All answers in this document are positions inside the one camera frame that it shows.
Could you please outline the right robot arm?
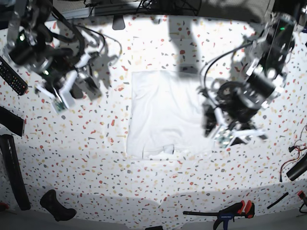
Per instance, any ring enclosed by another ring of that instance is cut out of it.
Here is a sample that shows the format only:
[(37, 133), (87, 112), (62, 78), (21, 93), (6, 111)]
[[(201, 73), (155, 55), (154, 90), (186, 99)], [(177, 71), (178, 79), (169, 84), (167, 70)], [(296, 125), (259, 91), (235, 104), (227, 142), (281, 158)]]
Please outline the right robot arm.
[(102, 34), (70, 23), (49, 0), (17, 0), (4, 54), (44, 80), (35, 86), (35, 93), (47, 96), (60, 113), (73, 107), (84, 93), (90, 100), (102, 95), (91, 64), (105, 42)]

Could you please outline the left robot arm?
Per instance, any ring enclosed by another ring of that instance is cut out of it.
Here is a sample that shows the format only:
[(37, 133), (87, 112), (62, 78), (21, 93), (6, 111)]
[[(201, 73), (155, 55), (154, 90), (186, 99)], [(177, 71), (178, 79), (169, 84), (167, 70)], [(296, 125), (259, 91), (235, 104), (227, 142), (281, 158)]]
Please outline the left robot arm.
[(208, 100), (206, 135), (215, 145), (227, 148), (247, 144), (252, 137), (266, 140), (265, 131), (252, 118), (266, 109), (284, 90), (287, 73), (284, 65), (295, 46), (296, 19), (284, 12), (272, 12), (259, 38), (230, 51), (249, 48), (250, 62), (241, 80), (229, 80), (219, 89), (204, 85), (201, 93)]

